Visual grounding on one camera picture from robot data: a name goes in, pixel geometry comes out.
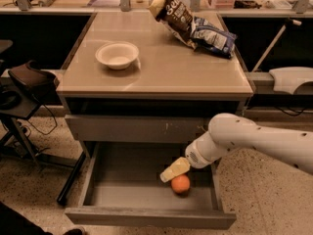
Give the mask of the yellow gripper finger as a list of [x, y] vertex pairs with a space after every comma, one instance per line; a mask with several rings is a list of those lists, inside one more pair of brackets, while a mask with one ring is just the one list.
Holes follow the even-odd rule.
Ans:
[[190, 164], [186, 158], [180, 157], [174, 161], [169, 167], [167, 167], [161, 174], [160, 179], [162, 182], [166, 183], [173, 178], [184, 174], [190, 170]]

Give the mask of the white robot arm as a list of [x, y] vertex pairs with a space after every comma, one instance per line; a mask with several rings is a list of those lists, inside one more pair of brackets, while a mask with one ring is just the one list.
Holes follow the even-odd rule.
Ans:
[[254, 149], [287, 165], [313, 173], [313, 133], [266, 127], [245, 117], [218, 114], [208, 123], [207, 132], [185, 149], [185, 156], [160, 174], [162, 182], [204, 168], [239, 148]]

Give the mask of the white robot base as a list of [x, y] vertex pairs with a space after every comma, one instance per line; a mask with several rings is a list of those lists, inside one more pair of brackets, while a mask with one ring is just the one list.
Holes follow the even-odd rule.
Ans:
[[305, 83], [313, 82], [313, 69], [307, 67], [285, 67], [269, 70], [274, 79], [273, 90], [293, 94]]

